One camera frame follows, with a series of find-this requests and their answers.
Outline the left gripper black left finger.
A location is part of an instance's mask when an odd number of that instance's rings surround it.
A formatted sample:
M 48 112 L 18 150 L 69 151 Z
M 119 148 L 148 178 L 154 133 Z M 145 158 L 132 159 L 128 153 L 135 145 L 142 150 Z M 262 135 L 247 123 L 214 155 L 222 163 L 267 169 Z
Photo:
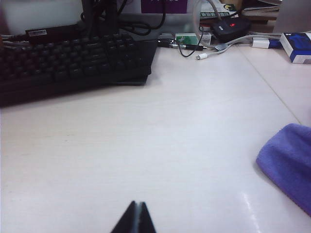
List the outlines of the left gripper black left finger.
M 139 232 L 140 205 L 132 201 L 113 230 L 112 233 L 138 233 Z

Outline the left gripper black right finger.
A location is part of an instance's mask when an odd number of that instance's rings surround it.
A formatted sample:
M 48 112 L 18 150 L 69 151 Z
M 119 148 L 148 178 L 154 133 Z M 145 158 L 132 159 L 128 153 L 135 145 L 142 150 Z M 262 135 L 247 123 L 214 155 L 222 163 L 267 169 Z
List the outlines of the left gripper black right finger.
M 151 219 L 150 213 L 148 211 L 145 202 L 140 203 L 140 214 L 138 222 L 138 232 L 139 233 L 156 233 L 153 221 Z

